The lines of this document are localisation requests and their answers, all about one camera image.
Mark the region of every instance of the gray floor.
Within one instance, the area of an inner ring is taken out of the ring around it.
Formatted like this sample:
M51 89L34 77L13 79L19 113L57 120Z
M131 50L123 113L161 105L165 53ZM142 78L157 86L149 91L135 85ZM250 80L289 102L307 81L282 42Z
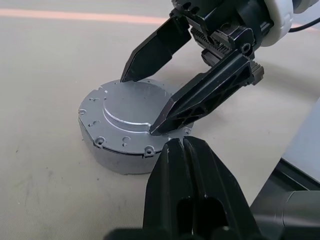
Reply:
M159 1L0 0L1 9L164 18ZM0 238L100 240L142 224L148 175L101 167L82 141L78 107L118 79L158 25L0 16ZM238 179L249 204L320 96L320 31L262 48L265 79L194 126ZM152 78L182 86L207 66L191 41Z

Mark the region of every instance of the screw hole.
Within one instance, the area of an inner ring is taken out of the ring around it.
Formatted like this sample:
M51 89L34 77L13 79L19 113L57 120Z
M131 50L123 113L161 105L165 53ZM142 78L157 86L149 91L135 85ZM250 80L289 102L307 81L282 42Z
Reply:
M189 135L191 133L191 129L188 127L185 127L183 130L187 135Z
M249 43L246 43L244 46L242 46L241 51L243 54L246 54L250 51L250 48L251 48L251 45Z
M78 111L78 114L79 114L79 115L84 115L86 112L87 112L86 110L80 109L80 110Z
M145 157L150 157L152 155L155 154L155 149L153 146L147 146L145 149L144 149L144 156Z
M105 141L106 140L103 136L99 136L94 140L94 143L98 146L101 146Z

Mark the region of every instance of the orange line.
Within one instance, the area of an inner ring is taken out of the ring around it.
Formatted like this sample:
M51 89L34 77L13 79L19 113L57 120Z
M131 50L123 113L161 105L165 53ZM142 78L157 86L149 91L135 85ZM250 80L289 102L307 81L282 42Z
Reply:
M35 18L35 19L61 19L61 20L83 20L101 21L131 24L161 25L167 18L153 16L137 16L126 14L101 14L84 12L64 11L37 11L0 8L0 17Z

